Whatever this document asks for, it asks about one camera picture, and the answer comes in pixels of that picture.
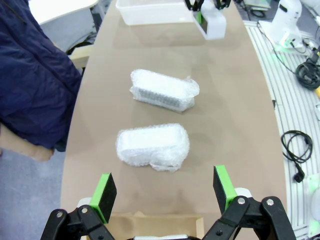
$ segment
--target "white plastic part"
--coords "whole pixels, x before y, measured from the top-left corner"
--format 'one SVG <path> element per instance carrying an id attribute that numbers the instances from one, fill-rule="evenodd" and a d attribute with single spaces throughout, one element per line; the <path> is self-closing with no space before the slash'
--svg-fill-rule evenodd
<path id="1" fill-rule="evenodd" d="M 211 0 L 204 0 L 201 6 L 202 23 L 193 20 L 206 40 L 223 39 L 226 35 L 227 20 Z"/>
<path id="2" fill-rule="evenodd" d="M 77 208 L 81 207 L 82 205 L 89 205 L 91 202 L 91 198 L 92 197 L 85 197 L 80 199 L 80 201 L 78 202 L 78 204 L 76 205 Z"/>
<path id="3" fill-rule="evenodd" d="M 280 0 L 275 16 L 268 29 L 263 29 L 268 38 L 284 48 L 303 47 L 302 36 L 297 27 L 298 19 L 302 13 L 300 0 Z"/>
<path id="4" fill-rule="evenodd" d="M 249 189 L 243 187 L 237 187 L 234 189 L 238 196 L 245 196 L 247 198 L 252 198 L 252 194 Z"/>
<path id="5" fill-rule="evenodd" d="M 315 220 L 320 222 L 320 188 L 315 190 L 311 198 L 311 214 Z"/>
<path id="6" fill-rule="evenodd" d="M 314 112 L 315 112 L 316 118 L 318 119 L 318 121 L 320 121 L 320 103 L 315 105 Z"/>
<path id="7" fill-rule="evenodd" d="M 168 235 L 168 236 L 135 236 L 133 240 L 177 240 L 177 239 L 188 239 L 188 235 Z"/>
<path id="8" fill-rule="evenodd" d="M 125 163 L 151 165 L 157 171 L 178 170 L 189 152 L 188 133 L 178 123 L 121 130 L 116 153 Z"/>
<path id="9" fill-rule="evenodd" d="M 193 22 L 184 0 L 117 0 L 115 7 L 129 26 Z"/>
<path id="10" fill-rule="evenodd" d="M 315 22 L 320 26 L 320 16 L 315 17 Z"/>
<path id="11" fill-rule="evenodd" d="M 183 112 L 195 105 L 199 85 L 191 78 L 181 80 L 153 71 L 137 69 L 131 73 L 133 98 L 148 104 Z"/>

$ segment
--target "bubble wrap package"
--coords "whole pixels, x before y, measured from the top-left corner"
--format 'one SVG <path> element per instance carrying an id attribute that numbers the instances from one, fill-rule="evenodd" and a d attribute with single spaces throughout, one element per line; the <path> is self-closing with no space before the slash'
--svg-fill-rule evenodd
<path id="1" fill-rule="evenodd" d="M 199 85 L 191 78 L 179 79 L 149 70 L 131 73 L 133 98 L 148 104 L 183 112 L 195 105 Z"/>
<path id="2" fill-rule="evenodd" d="M 131 166 L 151 165 L 175 172 L 189 152 L 188 133 L 178 123 L 121 130 L 116 140 L 118 157 Z"/>

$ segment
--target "black cable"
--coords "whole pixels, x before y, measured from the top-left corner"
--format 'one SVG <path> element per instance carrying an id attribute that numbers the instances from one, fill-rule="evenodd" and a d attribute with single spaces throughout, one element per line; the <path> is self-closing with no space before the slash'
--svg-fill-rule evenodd
<path id="1" fill-rule="evenodd" d="M 265 36 L 266 39 L 268 39 L 269 43 L 270 43 L 271 46 L 272 46 L 272 50 L 273 50 L 276 58 L 279 60 L 279 62 L 280 62 L 288 71 L 290 71 L 291 73 L 295 74 L 295 72 L 292 71 L 292 70 L 281 60 L 281 58 L 279 57 L 279 55 L 277 54 L 277 52 L 276 52 L 276 50 L 275 50 L 274 45 L 273 45 L 272 42 L 271 42 L 271 40 L 267 37 L 267 35 L 266 35 L 263 31 L 261 31 L 261 28 L 260 28 L 259 26 L 261 27 L 260 22 L 257 21 L 257 22 L 256 22 L 256 27 L 259 29 L 260 33 L 261 33 L 263 36 Z"/>
<path id="2" fill-rule="evenodd" d="M 285 142 L 285 137 L 286 135 L 292 135 L 288 142 Z M 290 143 L 292 142 L 292 140 L 298 136 L 303 137 L 305 144 L 307 145 L 306 150 L 304 151 L 304 153 L 300 156 L 295 155 L 292 151 L 290 151 Z M 303 164 L 305 163 L 307 160 L 310 159 L 311 154 L 312 154 L 312 150 L 313 150 L 313 142 L 311 137 L 299 130 L 290 130 L 290 131 L 286 131 L 284 134 L 282 134 L 281 136 L 281 143 L 286 151 L 286 153 L 282 153 L 286 159 L 288 159 L 289 161 L 294 162 L 294 165 L 297 169 L 297 173 L 294 175 L 293 179 L 295 181 L 297 181 L 298 183 L 300 183 L 304 177 L 305 177 L 305 173 L 302 171 L 301 167 L 299 164 Z"/>
<path id="3" fill-rule="evenodd" d="M 305 40 L 310 40 L 311 42 L 313 42 L 315 45 L 318 45 L 318 43 L 316 42 L 316 40 L 314 40 L 314 39 L 312 39 L 312 38 L 309 38 L 309 37 L 303 37 L 302 38 L 302 41 L 303 41 L 303 44 L 305 45 L 305 46 L 307 46 L 308 48 L 310 48 L 311 50 L 312 50 L 312 48 L 311 47 L 309 47 L 310 46 L 310 43 L 307 43 Z"/>
<path id="4" fill-rule="evenodd" d="M 67 55 L 71 55 L 76 48 L 84 47 L 84 46 L 88 46 L 88 45 L 92 45 L 92 43 L 89 41 L 79 42 L 78 44 L 74 45 L 72 48 L 68 49 L 65 53 Z"/>
<path id="5" fill-rule="evenodd" d="M 306 51 L 307 51 L 307 46 L 305 46 L 305 49 L 304 49 L 304 51 L 302 52 L 302 51 L 299 51 L 299 50 L 297 50 L 296 48 L 295 48 L 295 45 L 291 42 L 291 46 L 292 46 L 292 48 L 294 49 L 294 50 L 296 50 L 298 53 L 300 53 L 300 54 L 305 54 L 306 53 Z"/>
<path id="6" fill-rule="evenodd" d="M 316 90 L 320 87 L 320 65 L 315 65 L 308 59 L 296 68 L 295 76 L 306 89 Z"/>
<path id="7" fill-rule="evenodd" d="M 264 19 L 266 17 L 265 12 L 261 10 L 256 10 L 251 8 L 250 13 L 258 19 Z"/>
<path id="8" fill-rule="evenodd" d="M 315 31 L 315 34 L 314 34 L 314 39 L 317 40 L 317 33 L 318 33 L 318 30 L 319 30 L 320 26 L 318 26 L 316 28 L 316 31 Z"/>
<path id="9" fill-rule="evenodd" d="M 239 7 L 240 7 L 243 11 L 246 12 L 249 21 L 251 21 L 251 17 L 250 17 L 250 14 L 249 14 L 249 11 L 248 11 L 248 9 L 247 9 L 247 6 L 246 6 L 245 2 L 244 2 L 243 0 L 233 0 L 233 1 L 234 1 L 236 4 L 238 4 Z"/>

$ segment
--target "screw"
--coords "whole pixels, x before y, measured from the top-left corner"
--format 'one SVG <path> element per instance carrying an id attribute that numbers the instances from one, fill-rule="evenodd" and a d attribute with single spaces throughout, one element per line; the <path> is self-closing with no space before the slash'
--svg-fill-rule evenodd
<path id="1" fill-rule="evenodd" d="M 245 204 L 245 203 L 246 203 L 246 200 L 244 198 L 240 197 L 238 199 L 238 204 Z"/>
<path id="2" fill-rule="evenodd" d="M 221 230 L 218 230 L 215 232 L 215 235 L 217 235 L 217 236 L 221 236 L 222 234 L 223 234 L 223 232 Z"/>
<path id="3" fill-rule="evenodd" d="M 266 204 L 268 204 L 269 206 L 272 206 L 274 204 L 274 201 L 272 199 L 268 199 L 266 201 Z"/>

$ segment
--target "green gripper pad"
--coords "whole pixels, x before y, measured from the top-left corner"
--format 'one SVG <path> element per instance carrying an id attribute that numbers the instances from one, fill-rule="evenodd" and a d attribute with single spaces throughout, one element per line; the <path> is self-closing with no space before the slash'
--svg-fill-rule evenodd
<path id="1" fill-rule="evenodd" d="M 117 196 L 117 189 L 111 173 L 102 174 L 94 191 L 90 206 L 104 224 L 108 223 Z"/>
<path id="2" fill-rule="evenodd" d="M 237 197 L 236 190 L 224 165 L 214 166 L 213 189 L 219 204 L 220 212 L 223 214 L 232 200 Z"/>
<path id="3" fill-rule="evenodd" d="M 200 11 L 196 13 L 195 19 L 198 21 L 199 24 L 202 23 L 202 14 Z"/>

